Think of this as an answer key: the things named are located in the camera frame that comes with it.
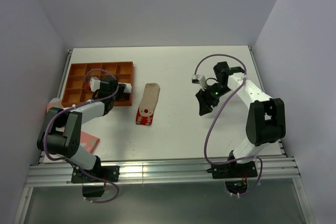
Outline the beige red reindeer sock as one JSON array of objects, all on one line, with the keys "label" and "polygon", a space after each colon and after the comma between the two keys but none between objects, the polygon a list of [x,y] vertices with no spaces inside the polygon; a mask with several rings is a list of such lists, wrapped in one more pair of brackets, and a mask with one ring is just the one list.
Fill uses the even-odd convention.
[{"label": "beige red reindeer sock", "polygon": [[135,123],[150,126],[159,100],[160,86],[157,83],[147,83],[143,97],[138,107]]}]

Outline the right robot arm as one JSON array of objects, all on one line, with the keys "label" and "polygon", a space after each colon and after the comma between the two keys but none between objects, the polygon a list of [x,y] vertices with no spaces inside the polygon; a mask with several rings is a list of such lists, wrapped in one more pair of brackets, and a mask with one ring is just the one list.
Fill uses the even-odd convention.
[{"label": "right robot arm", "polygon": [[265,146],[277,142],[286,135],[285,104],[280,98],[272,98],[247,78],[245,67],[229,67],[219,62],[214,68],[215,83],[208,85],[204,75],[195,73],[192,83],[200,85],[196,93],[199,115],[203,116],[218,106],[220,98],[237,95],[248,109],[246,137],[230,153],[228,173],[234,177],[245,171],[245,163],[256,158]]}]

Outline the orange compartment tray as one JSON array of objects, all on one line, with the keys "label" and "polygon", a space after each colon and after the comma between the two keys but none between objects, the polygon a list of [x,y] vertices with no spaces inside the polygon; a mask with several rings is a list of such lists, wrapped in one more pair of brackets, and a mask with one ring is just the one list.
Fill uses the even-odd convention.
[{"label": "orange compartment tray", "polygon": [[69,68],[61,104],[70,107],[89,99],[109,96],[120,84],[114,106],[131,106],[133,75],[132,61],[73,63]]}]

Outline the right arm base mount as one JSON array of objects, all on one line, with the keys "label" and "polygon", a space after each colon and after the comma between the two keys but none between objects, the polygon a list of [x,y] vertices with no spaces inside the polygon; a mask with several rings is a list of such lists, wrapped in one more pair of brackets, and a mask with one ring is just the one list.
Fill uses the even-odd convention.
[{"label": "right arm base mount", "polygon": [[244,164],[231,162],[225,165],[211,165],[206,171],[212,175],[212,179],[235,179],[225,182],[226,189],[235,195],[247,192],[248,178],[258,177],[254,161]]}]

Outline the white sock black cuff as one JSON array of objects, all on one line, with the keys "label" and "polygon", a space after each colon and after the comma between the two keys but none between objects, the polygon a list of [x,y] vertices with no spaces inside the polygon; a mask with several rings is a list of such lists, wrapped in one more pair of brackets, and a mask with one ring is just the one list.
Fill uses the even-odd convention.
[{"label": "white sock black cuff", "polygon": [[124,93],[131,94],[132,93],[132,85],[130,83],[124,83]]}]

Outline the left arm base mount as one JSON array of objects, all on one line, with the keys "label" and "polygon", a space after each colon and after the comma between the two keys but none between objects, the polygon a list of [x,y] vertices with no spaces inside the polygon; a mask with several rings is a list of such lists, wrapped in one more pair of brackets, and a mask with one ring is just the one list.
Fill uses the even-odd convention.
[{"label": "left arm base mount", "polygon": [[96,170],[81,170],[74,168],[71,176],[72,184],[82,184],[82,195],[86,199],[96,199],[103,196],[107,185],[116,189],[116,198],[120,192],[116,182],[119,180],[119,166],[102,166]]}]

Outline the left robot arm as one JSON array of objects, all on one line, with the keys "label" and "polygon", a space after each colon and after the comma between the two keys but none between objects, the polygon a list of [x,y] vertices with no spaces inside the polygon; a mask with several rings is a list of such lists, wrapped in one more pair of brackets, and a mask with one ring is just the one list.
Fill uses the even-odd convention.
[{"label": "left robot arm", "polygon": [[48,110],[37,140],[37,148],[52,161],[65,160],[83,170],[91,182],[102,176],[100,158],[80,144],[81,127],[95,118],[107,115],[114,102],[131,90],[128,83],[120,83],[113,76],[90,78],[91,99],[68,108],[52,107]]}]

